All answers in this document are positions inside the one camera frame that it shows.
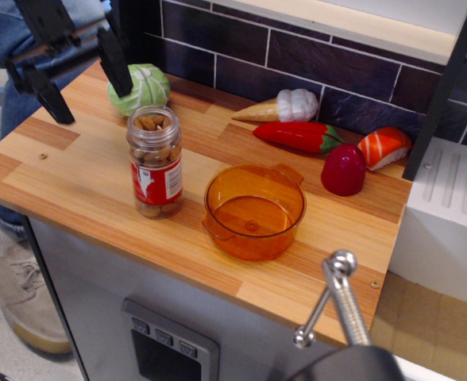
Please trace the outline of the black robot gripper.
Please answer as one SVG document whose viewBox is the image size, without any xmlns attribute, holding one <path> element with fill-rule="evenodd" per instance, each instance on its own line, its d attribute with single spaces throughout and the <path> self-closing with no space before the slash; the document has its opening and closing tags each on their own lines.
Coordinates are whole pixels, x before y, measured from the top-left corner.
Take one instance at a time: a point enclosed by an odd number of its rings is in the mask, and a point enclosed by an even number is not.
<svg viewBox="0 0 467 381">
<path fill-rule="evenodd" d="M 100 64 L 117 96 L 122 98 L 131 93 L 133 82 L 110 11 L 78 26 L 61 1 L 16 1 L 15 5 L 36 41 L 25 52 L 27 56 L 55 56 L 90 40 L 96 41 Z M 34 96 L 57 123 L 75 122 L 58 86 L 45 71 L 32 64 L 19 70 L 9 59 L 4 59 L 3 64 L 19 94 Z"/>
</svg>

